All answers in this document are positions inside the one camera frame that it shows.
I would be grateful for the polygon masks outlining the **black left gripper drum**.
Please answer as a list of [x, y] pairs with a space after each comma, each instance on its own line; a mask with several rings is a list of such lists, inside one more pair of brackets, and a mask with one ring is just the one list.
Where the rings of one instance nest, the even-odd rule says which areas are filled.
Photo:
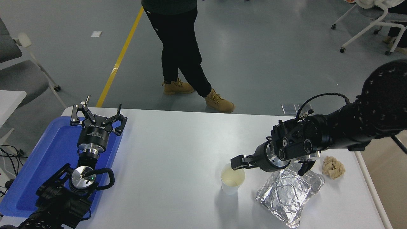
[[96, 144], [102, 148], [108, 145], [110, 133], [99, 127], [84, 127], [79, 135], [78, 148], [84, 144]]

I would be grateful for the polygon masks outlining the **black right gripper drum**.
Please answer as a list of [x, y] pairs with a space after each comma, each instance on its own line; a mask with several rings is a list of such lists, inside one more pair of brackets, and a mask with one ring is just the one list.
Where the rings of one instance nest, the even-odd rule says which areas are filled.
[[275, 172], [281, 169], [281, 161], [276, 156], [271, 142], [264, 142], [256, 148], [253, 162], [265, 172]]

